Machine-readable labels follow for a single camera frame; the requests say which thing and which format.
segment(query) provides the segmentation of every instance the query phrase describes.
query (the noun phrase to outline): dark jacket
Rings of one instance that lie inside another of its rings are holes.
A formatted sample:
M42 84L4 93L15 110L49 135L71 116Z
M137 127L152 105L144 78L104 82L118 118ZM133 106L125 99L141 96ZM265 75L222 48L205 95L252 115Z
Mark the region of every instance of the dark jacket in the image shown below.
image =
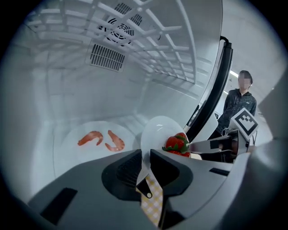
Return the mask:
M222 130L228 128L230 119L243 108L254 116L256 105L256 99L249 92L241 96L239 89L230 90L225 100L223 114L218 119L216 131L222 134Z

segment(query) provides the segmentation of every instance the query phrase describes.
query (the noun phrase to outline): man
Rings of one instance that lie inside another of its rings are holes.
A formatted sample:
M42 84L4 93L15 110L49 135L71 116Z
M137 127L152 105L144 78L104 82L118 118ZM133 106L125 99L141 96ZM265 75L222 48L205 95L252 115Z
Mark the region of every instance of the man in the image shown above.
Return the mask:
M222 116L218 119L218 126L209 139L222 136L222 131L228 128L230 119L241 109L246 108L253 116L256 111L256 99L248 92L253 84L251 74L246 71L240 71L238 75L239 88L230 90L225 100Z

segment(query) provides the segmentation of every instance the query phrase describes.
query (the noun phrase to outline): plate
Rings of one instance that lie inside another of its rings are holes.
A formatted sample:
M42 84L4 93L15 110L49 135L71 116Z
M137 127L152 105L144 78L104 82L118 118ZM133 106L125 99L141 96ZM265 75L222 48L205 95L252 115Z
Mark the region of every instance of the plate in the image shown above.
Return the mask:
M125 147L123 150L112 152L107 149L105 143L108 143L112 147L115 146L111 137L108 135L108 130L111 130L124 141ZM95 138L92 141L79 146L78 141L91 131L99 131L102 133L103 141L101 144L97 146L96 143L99 139ZM60 148L55 150L55 175L56 177L59 177L78 164L120 152L138 149L138 146L139 144L137 143L135 136L126 128L118 124L107 121L93 121L79 125L65 137Z
M169 117L157 116L152 118L146 124L141 136L142 157L146 165L149 165L150 162L151 149L161 150L169 137L183 132L183 128Z

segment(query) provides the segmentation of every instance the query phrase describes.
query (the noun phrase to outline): checkered cloth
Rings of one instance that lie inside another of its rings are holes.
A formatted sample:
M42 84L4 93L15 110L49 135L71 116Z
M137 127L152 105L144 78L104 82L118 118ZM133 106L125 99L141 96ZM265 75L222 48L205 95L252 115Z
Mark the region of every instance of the checkered cloth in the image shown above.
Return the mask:
M151 170L145 179L152 192L152 197L148 199L141 194L141 208L149 220L151 220L155 226L158 226L162 213L163 190Z

